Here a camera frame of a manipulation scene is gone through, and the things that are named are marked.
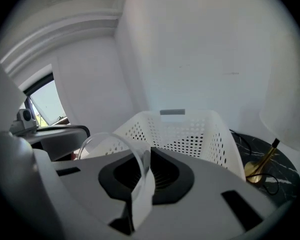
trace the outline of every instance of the black marble table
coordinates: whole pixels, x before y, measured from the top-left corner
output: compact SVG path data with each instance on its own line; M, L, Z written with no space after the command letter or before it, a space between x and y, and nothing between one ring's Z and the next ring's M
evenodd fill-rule
M249 135L240 134L251 146L251 155L248 145L239 136L232 134L234 141L239 149L239 153L242 159L243 166L247 162L257 162L267 151L271 144ZM300 177L292 164L292 162L277 149L272 156L270 162L264 166L264 173L273 175L279 181L279 190L277 194L274 194L278 189L277 181L271 176L262 176L262 180L256 184L252 184L264 193L269 199L271 199L278 207L287 201L294 200L300 192Z

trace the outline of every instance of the black vent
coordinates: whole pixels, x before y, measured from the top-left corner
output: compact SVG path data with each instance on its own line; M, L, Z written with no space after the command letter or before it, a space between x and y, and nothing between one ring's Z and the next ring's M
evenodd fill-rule
M155 180L153 205L178 202L195 182L195 175L188 165L155 147L151 148L150 168ZM103 167L98 179L109 197L129 203L140 177L136 158L129 154Z
M154 152L151 154L150 168L155 180L155 193L169 187L179 177L178 168L173 163ZM141 177L137 160L132 158L118 166L114 170L114 177L132 192Z

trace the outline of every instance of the perforated plastic basket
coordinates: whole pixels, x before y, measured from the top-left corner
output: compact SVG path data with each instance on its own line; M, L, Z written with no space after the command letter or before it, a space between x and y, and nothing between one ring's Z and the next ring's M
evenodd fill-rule
M246 180L237 145L219 114L213 110L143 111L114 133L147 142L152 147L208 160ZM99 145L99 151L104 152L99 155L123 150L120 141L110 142L101 143L102 147Z

